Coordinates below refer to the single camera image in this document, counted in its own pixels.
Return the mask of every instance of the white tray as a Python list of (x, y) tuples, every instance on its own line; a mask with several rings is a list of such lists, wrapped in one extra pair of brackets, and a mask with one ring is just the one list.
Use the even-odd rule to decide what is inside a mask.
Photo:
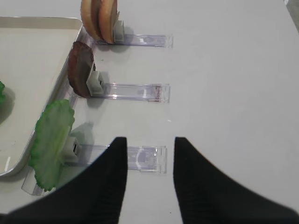
[(0, 17), (0, 176), (26, 163), (34, 128), (64, 78), (82, 22), (74, 18)]

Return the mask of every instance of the white clip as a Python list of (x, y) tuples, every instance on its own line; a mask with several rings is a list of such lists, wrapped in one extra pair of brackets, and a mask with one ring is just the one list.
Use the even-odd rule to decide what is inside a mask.
[(118, 20), (119, 16), (120, 16), (120, 12), (118, 12), (113, 26), (114, 42), (125, 41), (125, 26), (122, 20)]
[(62, 155), (66, 161), (77, 161), (78, 155), (80, 154), (81, 146), (79, 145), (75, 137), (68, 137), (64, 148), (62, 150)]
[(103, 95), (105, 90), (103, 77), (99, 71), (93, 70), (93, 66), (94, 62), (92, 64), (92, 70), (90, 71), (86, 81), (87, 88), (91, 96), (93, 96), (94, 94)]

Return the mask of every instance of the tray rim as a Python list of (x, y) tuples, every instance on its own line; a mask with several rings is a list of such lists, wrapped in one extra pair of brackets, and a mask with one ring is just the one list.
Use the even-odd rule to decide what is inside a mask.
[[(82, 32), (82, 29), (83, 29), (83, 22), (79, 19), (79, 18), (75, 18), (75, 17), (41, 17), (41, 16), (0, 16), (0, 20), (1, 18), (11, 18), (11, 19), (68, 19), (68, 20), (77, 20), (81, 23), (81, 26), (78, 30), (78, 33), (74, 39), (74, 42), (77, 41), (80, 37), (80, 34)], [(59, 88), (57, 89), (58, 86), (60, 86), (63, 82), (63, 78), (64, 78), (64, 74), (65, 74), (65, 69), (67, 67), (67, 63), (68, 63), (68, 58), (69, 58), (69, 55), (67, 56), (67, 58), (65, 59), (65, 62), (64, 62), (64, 65), (60, 71), (60, 74), (58, 75), (57, 77), (57, 80), (46, 100), (46, 103), (43, 107), (43, 109), (41, 110), (41, 114), (42, 112), (44, 111), (44, 109), (46, 108), (46, 106), (53, 100), (53, 98), (55, 97), (55, 95), (57, 94), (57, 92), (59, 91)], [(29, 139), (24, 147), (24, 150), (22, 152), (22, 154), (20, 155), (20, 158), (19, 160), (14, 164), (14, 166), (12, 168), (10, 168), (8, 171), (5, 171), (5, 172), (2, 172), (0, 173), (0, 178), (1, 177), (4, 177), (4, 176), (12, 176), (16, 173), (18, 173), (19, 171), (22, 170), (22, 168), (26, 165), (26, 161), (28, 160), (28, 156), (29, 156), (29, 149), (30, 149), (30, 146), (32, 145), (33, 143), (33, 138), (35, 136), (35, 129), (33, 129), (32, 133), (30, 134), (29, 136)]]

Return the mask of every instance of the white table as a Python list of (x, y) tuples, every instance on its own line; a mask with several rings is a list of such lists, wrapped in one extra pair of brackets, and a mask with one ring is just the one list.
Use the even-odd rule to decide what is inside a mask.
[[(0, 4), (1, 16), (79, 17), (80, 0)], [(95, 52), (111, 82), (170, 83), (169, 105), (76, 107), (74, 128), (93, 123), (88, 143), (126, 136), (131, 146), (168, 147), (167, 175), (129, 172), (120, 223), (182, 223), (172, 181), (175, 136), (239, 183), (299, 211), (299, 36), (283, 1), (119, 0), (119, 10), (135, 33), (174, 35), (172, 49)], [(0, 213), (34, 199), (22, 179), (0, 182)]]

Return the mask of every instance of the food slice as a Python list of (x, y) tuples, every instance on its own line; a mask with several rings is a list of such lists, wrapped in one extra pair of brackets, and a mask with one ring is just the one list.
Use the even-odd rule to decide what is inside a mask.
[(0, 81), (0, 105), (3, 104), (6, 99), (6, 97), (3, 93), (4, 88), (5, 88), (5, 85)]
[(93, 50), (85, 43), (74, 42), (69, 56), (68, 78), (74, 92), (81, 97), (91, 97), (86, 81), (91, 69), (95, 70), (93, 62)]
[(103, 40), (100, 25), (99, 11), (102, 0), (82, 0), (81, 19), (87, 33), (96, 41)]
[(107, 43), (114, 43), (113, 28), (117, 17), (117, 0), (102, 0), (99, 24), (102, 36)]
[(61, 174), (62, 150), (75, 121), (74, 110), (68, 100), (48, 105), (36, 123), (36, 138), (31, 149), (29, 165), (35, 170), (37, 185), (50, 191)]

